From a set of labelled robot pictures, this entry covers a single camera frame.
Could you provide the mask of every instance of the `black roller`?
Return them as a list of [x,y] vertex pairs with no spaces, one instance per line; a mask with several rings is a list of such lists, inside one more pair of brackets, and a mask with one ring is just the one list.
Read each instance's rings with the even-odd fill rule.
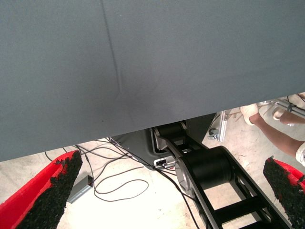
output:
[[183,128],[180,123],[171,123],[167,125],[161,125],[157,127],[160,135],[168,135],[172,133],[177,133],[183,131]]
[[223,147],[185,154],[186,160],[203,189],[230,182],[232,172]]

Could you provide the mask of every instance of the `metal bracket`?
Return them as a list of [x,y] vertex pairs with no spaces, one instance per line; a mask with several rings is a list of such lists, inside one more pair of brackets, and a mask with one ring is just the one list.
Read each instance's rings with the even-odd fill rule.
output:
[[223,142],[224,141],[230,111],[231,111],[231,109],[226,110],[226,111],[221,111],[220,123],[219,123],[218,135],[217,135],[218,142]]
[[79,183],[73,186],[67,202],[72,204],[85,192],[90,190],[92,187],[93,187],[93,178],[88,175],[84,179],[82,179]]

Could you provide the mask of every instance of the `black machine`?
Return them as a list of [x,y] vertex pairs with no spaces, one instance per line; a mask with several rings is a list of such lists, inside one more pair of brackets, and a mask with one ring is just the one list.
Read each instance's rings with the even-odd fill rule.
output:
[[[224,223],[247,214],[252,214],[256,222],[242,229],[291,228],[225,147],[209,149],[201,144],[214,116],[157,126],[114,140],[156,167],[175,166],[182,190],[196,200],[207,229],[222,229]],[[241,201],[214,209],[204,190],[224,183],[230,183]]]

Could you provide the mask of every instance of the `shoe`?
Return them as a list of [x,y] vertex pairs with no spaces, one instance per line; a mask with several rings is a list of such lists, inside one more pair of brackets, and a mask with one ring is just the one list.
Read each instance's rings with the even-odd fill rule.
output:
[[280,117],[284,114],[285,110],[277,107],[272,111],[272,118],[276,121],[280,120]]
[[305,92],[301,92],[299,95],[305,99]]
[[254,125],[253,123],[250,122],[249,118],[251,116],[253,116],[254,114],[258,113],[258,107],[256,104],[251,104],[248,106],[241,106],[239,108],[240,112],[243,114],[244,116],[244,121],[248,124],[248,125]]

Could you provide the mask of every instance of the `white floor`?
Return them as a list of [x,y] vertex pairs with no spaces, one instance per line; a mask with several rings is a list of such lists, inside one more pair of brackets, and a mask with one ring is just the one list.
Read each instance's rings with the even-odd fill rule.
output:
[[[261,108],[263,115],[269,105]],[[273,127],[283,131],[293,138],[304,140],[305,125],[295,125],[289,127],[276,122],[271,117],[272,109],[264,114],[264,119]],[[225,141],[222,143],[237,158],[246,169],[254,181],[260,186],[265,194],[284,214],[284,211],[263,176],[265,160],[274,156],[276,159],[284,161],[296,167],[303,173],[305,168],[294,158],[285,155],[275,148],[255,126],[245,124],[240,113],[232,115],[227,124]],[[217,141],[209,140],[207,137],[203,143],[208,147],[218,146]],[[100,142],[88,142],[81,144],[87,148],[94,148]],[[49,151],[51,158],[62,154],[62,149]],[[110,150],[101,149],[98,151],[104,156],[116,157]],[[101,167],[108,160],[89,155],[95,174],[98,174]],[[0,162],[0,202],[5,201],[10,195],[17,191],[29,179],[34,177],[41,169],[49,163],[43,153],[17,158],[10,161]],[[129,168],[141,166],[130,159],[117,160],[105,169],[103,177],[125,171]],[[90,169],[85,158],[83,166],[76,182],[90,174]],[[193,229],[195,228],[188,209],[175,187],[161,175],[146,168],[133,170],[118,177],[113,177],[104,182],[99,187],[100,191],[111,190],[131,179],[144,179],[149,183],[149,188],[140,196],[119,202],[105,202],[97,199],[93,191],[88,191],[73,204],[67,203],[65,214],[58,225],[59,229],[82,229],[82,228],[107,228],[107,229]],[[136,181],[127,184],[116,193],[103,195],[104,199],[127,198],[134,196],[144,190],[146,184]],[[229,190],[228,186],[220,186],[207,190],[207,195],[212,199],[215,208],[238,201],[238,197]],[[191,201],[192,210],[200,228],[204,228],[196,209]],[[224,228],[239,228],[251,222],[251,217],[239,219],[224,225]]]

